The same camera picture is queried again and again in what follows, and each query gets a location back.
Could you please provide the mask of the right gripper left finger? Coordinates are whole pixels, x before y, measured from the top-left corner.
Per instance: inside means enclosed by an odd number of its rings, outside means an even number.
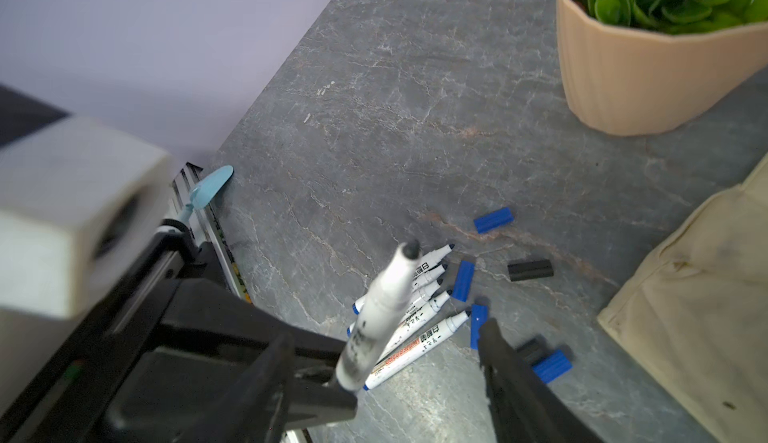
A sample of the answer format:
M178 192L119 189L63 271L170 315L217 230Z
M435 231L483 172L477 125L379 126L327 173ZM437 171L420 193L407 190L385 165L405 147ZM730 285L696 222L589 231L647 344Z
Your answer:
M110 442L277 442L350 420L330 384L343 343L293 327L206 279L177 280L104 412Z

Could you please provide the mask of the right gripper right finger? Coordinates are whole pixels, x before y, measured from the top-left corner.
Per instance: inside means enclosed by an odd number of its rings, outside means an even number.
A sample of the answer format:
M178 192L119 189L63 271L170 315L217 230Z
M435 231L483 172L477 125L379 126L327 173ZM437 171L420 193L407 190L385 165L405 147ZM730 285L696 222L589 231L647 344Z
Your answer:
M515 348L503 338L496 319L480 329L480 367L498 442L598 442L583 423L533 372L553 351L541 339Z

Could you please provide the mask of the black pen cap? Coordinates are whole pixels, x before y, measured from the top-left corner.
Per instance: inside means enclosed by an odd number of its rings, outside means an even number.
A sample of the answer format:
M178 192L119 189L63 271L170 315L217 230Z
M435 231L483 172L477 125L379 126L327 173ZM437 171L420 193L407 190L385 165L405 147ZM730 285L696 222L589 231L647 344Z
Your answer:
M548 259L510 263L507 265L512 282L549 278L554 275L554 267Z

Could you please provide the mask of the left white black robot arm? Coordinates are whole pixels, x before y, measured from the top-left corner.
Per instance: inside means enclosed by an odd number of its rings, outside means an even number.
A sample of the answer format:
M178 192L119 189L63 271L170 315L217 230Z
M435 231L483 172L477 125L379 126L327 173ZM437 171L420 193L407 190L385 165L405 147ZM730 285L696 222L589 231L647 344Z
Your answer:
M85 442L160 312L170 154L1 90L1 438Z

